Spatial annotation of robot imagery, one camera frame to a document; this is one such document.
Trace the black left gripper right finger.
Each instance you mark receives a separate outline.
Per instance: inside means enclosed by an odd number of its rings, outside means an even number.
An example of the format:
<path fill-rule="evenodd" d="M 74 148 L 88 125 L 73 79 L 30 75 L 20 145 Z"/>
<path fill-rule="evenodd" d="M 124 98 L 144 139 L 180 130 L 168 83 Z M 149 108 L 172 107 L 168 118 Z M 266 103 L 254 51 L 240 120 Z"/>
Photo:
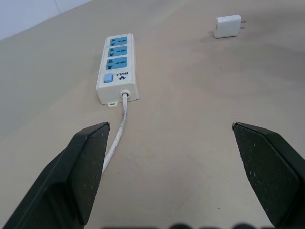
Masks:
<path fill-rule="evenodd" d="M 278 133 L 235 122 L 247 179 L 275 228 L 305 229 L 305 159 Z"/>

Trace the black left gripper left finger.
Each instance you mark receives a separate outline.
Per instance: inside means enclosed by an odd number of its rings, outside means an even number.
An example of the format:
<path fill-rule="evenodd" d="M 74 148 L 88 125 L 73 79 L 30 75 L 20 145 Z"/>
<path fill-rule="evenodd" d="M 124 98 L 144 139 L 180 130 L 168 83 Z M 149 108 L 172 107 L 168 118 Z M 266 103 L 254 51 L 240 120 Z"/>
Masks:
<path fill-rule="evenodd" d="M 110 124 L 76 133 L 39 174 L 3 229 L 83 229 L 102 177 Z"/>

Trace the white power strip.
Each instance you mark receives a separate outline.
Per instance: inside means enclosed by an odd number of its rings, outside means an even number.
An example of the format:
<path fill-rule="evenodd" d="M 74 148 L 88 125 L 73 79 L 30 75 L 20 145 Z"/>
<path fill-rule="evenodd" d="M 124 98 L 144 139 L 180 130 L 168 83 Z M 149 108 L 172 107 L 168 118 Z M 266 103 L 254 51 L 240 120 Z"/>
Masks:
<path fill-rule="evenodd" d="M 101 104 L 109 107 L 121 103 L 123 94 L 127 94 L 128 101 L 139 99 L 133 34 L 106 38 L 96 92 Z"/>

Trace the white charger adapter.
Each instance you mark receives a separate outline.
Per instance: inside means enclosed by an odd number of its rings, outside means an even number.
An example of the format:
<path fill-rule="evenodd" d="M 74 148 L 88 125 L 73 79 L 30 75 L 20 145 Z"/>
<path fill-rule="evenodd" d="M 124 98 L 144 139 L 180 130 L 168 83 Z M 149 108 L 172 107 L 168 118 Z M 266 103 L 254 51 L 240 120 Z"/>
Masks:
<path fill-rule="evenodd" d="M 213 32 L 214 37 L 216 39 L 236 37 L 239 34 L 242 23 L 246 23 L 246 21 L 242 21 L 241 16 L 238 14 L 217 17 Z"/>

